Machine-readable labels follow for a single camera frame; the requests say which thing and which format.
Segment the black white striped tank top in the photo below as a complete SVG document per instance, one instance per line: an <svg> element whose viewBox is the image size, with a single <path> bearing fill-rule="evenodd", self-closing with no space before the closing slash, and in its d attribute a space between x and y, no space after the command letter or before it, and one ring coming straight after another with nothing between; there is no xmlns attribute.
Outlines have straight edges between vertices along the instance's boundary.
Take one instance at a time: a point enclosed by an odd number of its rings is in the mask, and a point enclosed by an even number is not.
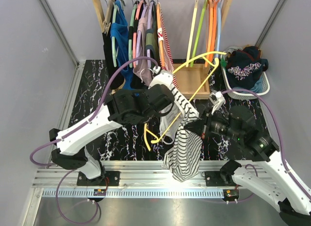
<svg viewBox="0 0 311 226"><path fill-rule="evenodd" d="M184 182L198 173L203 142L196 134L185 130L187 123L198 119L199 112L172 83L169 90L174 95L173 106L163 110L166 116L160 118L160 135L173 140L173 146L164 156L164 164L173 178Z"/></svg>

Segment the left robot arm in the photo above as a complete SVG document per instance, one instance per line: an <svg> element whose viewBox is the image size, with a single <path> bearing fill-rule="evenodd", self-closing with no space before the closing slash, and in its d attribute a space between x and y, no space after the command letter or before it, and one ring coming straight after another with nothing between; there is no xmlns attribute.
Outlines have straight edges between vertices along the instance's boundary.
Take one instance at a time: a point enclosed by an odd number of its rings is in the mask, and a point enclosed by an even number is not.
<svg viewBox="0 0 311 226"><path fill-rule="evenodd" d="M87 151L86 145L124 125L146 123L173 103L174 95L165 85L141 90L122 89L108 95L95 112L56 133L52 161L65 170L82 172L94 186L101 185L105 170L101 162Z"/></svg>

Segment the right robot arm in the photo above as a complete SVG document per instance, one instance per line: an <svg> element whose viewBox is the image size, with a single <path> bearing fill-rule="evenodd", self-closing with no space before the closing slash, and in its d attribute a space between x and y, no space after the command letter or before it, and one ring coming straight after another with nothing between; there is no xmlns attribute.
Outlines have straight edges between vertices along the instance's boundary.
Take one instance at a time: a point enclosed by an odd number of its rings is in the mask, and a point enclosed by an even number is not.
<svg viewBox="0 0 311 226"><path fill-rule="evenodd" d="M235 183L247 188L270 204L289 226L311 224L311 201L306 189L300 189L290 178L279 146L268 133L256 128L255 117L247 107L232 107L226 119L205 112L195 122L187 124L185 129L198 135L202 141L206 141L210 134L234 140L237 148L261 166L276 183L275 187L270 185L230 159L220 169L220 180L224 185Z"/></svg>

